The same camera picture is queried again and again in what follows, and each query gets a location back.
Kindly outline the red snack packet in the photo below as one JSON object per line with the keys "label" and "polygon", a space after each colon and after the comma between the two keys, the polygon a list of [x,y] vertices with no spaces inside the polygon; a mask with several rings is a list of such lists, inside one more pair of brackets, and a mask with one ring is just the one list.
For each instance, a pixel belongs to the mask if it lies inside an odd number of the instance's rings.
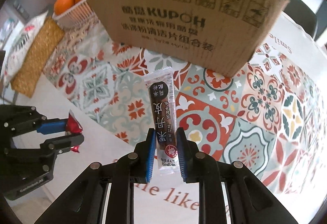
{"label": "red snack packet", "polygon": [[79,153],[80,145],[84,142],[83,128],[72,110],[65,125],[65,135],[70,139],[70,150]]}

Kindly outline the dark fruit leather packet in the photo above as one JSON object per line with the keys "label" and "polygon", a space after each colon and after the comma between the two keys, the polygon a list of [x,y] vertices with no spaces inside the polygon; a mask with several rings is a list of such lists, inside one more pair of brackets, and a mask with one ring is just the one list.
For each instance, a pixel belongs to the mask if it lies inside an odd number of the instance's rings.
{"label": "dark fruit leather packet", "polygon": [[158,168],[162,175],[179,170],[173,72],[171,67],[166,67],[143,77],[150,98]]}

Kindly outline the floral tissue cover cloth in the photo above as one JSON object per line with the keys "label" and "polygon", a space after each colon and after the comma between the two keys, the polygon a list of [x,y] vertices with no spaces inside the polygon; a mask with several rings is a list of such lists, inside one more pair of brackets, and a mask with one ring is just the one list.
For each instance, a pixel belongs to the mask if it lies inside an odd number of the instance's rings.
{"label": "floral tissue cover cloth", "polygon": [[48,11],[30,19],[19,32],[9,50],[6,65],[3,71],[3,84],[8,86],[18,71],[22,68],[27,53],[34,39],[44,25]]}

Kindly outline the patterned tile table runner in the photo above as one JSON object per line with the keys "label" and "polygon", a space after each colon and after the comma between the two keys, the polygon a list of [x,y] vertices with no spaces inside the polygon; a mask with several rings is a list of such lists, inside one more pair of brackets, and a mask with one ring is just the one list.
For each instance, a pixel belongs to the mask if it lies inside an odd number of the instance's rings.
{"label": "patterned tile table runner", "polygon": [[177,124],[217,160],[239,160],[274,193],[298,193],[321,168],[326,56],[281,16],[251,61],[229,78],[113,42],[97,19],[66,32],[44,74],[72,104],[134,145],[153,126],[142,77],[171,67]]}

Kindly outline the yellow woven tissue box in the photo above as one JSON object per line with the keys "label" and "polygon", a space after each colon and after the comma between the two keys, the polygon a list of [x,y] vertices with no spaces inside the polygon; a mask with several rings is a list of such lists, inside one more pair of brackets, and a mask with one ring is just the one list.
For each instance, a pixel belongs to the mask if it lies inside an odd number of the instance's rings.
{"label": "yellow woven tissue box", "polygon": [[57,23],[48,17],[29,48],[22,67],[11,81],[11,89],[31,98],[45,64],[65,35]]}

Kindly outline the white plastic fruit basket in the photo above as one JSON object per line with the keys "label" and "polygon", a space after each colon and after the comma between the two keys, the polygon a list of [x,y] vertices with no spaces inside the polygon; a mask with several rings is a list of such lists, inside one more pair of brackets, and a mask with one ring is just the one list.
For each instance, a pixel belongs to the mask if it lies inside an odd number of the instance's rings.
{"label": "white plastic fruit basket", "polygon": [[88,21],[94,14],[87,0],[81,0],[61,15],[53,14],[52,18],[60,27],[71,29]]}

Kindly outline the brown cardboard box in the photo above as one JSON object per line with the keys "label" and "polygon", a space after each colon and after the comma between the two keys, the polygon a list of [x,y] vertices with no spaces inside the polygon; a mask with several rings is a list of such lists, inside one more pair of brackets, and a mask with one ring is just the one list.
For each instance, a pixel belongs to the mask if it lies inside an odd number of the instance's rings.
{"label": "brown cardboard box", "polygon": [[289,0],[87,0],[117,42],[232,77]]}

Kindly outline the grey dining chair right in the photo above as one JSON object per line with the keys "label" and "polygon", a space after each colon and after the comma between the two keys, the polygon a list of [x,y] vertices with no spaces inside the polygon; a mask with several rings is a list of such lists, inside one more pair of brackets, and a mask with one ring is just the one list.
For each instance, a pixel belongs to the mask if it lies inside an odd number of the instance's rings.
{"label": "grey dining chair right", "polygon": [[290,0],[284,12],[292,18],[312,38],[315,37],[318,29],[316,14],[302,1]]}

